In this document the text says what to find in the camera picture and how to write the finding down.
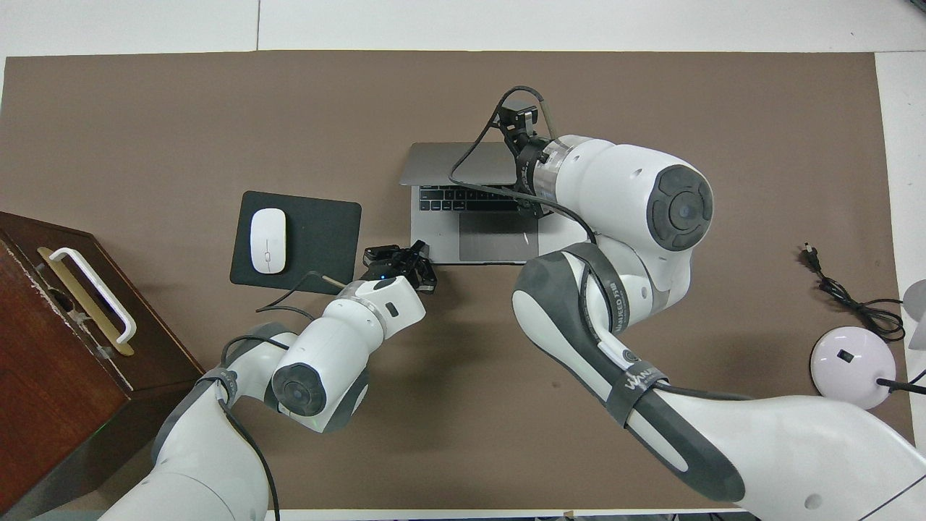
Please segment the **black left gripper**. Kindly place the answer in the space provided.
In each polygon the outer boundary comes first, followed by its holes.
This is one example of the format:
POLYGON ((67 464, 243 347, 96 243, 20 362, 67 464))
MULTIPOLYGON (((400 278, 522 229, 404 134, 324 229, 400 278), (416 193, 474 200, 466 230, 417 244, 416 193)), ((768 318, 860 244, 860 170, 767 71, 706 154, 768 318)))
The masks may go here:
POLYGON ((414 243, 412 255, 400 253, 398 246, 368 247, 364 250, 362 263, 367 268, 366 281, 381 281, 400 276, 406 277, 417 292, 433 294, 437 286, 436 272, 427 257, 427 245, 414 243))

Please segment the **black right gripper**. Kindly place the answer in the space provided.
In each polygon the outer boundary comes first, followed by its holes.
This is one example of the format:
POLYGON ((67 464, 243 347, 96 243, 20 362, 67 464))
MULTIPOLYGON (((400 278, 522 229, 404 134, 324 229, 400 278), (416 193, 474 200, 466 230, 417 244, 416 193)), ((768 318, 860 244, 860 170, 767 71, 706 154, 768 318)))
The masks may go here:
POLYGON ((537 195, 535 170, 547 158, 543 151, 550 142, 533 131, 538 115, 539 109, 533 103, 503 103, 501 106, 501 129, 506 130, 507 148, 515 154, 515 192, 519 193, 515 201, 519 214, 530 218, 543 218, 547 214, 541 204, 526 199, 526 195, 537 195))

